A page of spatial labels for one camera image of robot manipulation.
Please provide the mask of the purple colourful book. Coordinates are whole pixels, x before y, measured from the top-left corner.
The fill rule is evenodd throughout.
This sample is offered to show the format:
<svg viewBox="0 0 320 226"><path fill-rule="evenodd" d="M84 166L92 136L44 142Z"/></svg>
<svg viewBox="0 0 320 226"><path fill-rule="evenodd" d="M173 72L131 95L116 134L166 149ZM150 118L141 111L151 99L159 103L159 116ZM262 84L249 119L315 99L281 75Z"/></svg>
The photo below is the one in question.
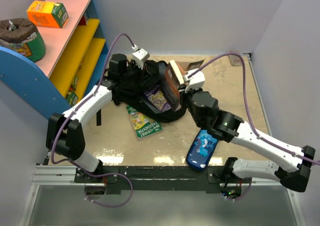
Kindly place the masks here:
<svg viewBox="0 0 320 226"><path fill-rule="evenodd" d="M147 99L153 106L155 106L159 111L166 112L171 109L171 106L167 102L163 93L161 92L161 86L159 84L154 87L148 88L143 93L145 99Z"/></svg>

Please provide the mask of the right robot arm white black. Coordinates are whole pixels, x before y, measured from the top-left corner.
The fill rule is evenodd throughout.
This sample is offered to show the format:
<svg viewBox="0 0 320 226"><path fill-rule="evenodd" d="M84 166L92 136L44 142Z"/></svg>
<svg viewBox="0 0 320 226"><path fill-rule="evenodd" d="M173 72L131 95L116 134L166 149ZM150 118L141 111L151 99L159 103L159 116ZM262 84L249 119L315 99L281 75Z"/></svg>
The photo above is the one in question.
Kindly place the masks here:
<svg viewBox="0 0 320 226"><path fill-rule="evenodd" d="M219 141L250 149L266 160L229 157L216 177L224 184L240 179L268 179L303 193L307 189L314 164L315 149L298 147L267 135L241 117L219 109L218 100L207 91L192 90L184 98L195 124Z"/></svg>

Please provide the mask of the black student backpack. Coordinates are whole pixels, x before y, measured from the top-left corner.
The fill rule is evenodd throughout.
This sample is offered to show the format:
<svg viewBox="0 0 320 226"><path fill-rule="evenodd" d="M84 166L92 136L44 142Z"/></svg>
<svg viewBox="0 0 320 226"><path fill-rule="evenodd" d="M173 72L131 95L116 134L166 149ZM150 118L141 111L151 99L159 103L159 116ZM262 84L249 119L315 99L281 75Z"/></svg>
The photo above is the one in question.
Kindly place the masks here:
<svg viewBox="0 0 320 226"><path fill-rule="evenodd" d="M202 62L179 62L181 67L189 73L196 74L196 71L202 65ZM180 92L180 109L173 111L170 109L166 112L159 111L144 97L144 92L155 85L159 84L161 92L163 93L162 82L164 79L165 70L168 63L165 61L156 62L154 60L147 60L144 63L144 78L142 85L124 85L122 83L122 76L126 68L130 65L137 66L134 60L128 61L125 59L111 60L110 66L106 70L107 76L102 76L97 82L98 85L106 86L106 82L111 83L112 100L115 105L124 102L148 117L160 121L162 123L170 123L180 119L188 109L186 104L185 87L181 87Z"/></svg>

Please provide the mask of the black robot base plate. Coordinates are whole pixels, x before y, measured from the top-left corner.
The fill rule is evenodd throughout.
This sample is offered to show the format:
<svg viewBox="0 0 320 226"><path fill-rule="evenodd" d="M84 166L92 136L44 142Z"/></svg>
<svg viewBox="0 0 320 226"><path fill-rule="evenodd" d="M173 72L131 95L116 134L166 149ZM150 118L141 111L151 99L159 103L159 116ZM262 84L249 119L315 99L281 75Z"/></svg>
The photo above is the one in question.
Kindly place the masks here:
<svg viewBox="0 0 320 226"><path fill-rule="evenodd" d="M103 166L103 173L109 173L104 180L94 178L80 169L76 169L74 181L84 184L89 191L93 187L102 187L107 195L119 195L129 191L129 178L135 191L201 191L219 194L224 186L230 188L238 180L230 177L228 182L220 177L223 166L208 166L203 171L196 171L187 166Z"/></svg>

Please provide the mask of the dark tale book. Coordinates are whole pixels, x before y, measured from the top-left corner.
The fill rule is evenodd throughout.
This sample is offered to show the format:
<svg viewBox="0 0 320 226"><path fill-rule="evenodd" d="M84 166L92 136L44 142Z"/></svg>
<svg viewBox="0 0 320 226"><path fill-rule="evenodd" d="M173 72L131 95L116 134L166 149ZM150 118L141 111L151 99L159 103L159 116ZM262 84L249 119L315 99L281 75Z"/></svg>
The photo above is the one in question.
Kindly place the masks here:
<svg viewBox="0 0 320 226"><path fill-rule="evenodd" d="M180 88L185 87L184 75L186 71L179 62L170 60L164 73L162 91L173 111L180 109Z"/></svg>

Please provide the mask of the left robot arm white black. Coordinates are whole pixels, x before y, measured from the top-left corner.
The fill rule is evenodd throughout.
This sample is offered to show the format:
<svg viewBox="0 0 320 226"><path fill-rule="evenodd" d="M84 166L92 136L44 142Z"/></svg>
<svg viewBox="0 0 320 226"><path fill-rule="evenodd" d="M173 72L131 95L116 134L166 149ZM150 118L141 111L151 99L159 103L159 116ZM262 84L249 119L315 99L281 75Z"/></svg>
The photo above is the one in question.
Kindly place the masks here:
<svg viewBox="0 0 320 226"><path fill-rule="evenodd" d="M108 54L101 76L89 94L71 109L49 117L46 147L52 164L70 162L92 182L104 177L102 161L86 149L83 128L103 106L114 100L117 86L127 83L132 76L143 77L149 57L143 49L132 53L131 61L123 54Z"/></svg>

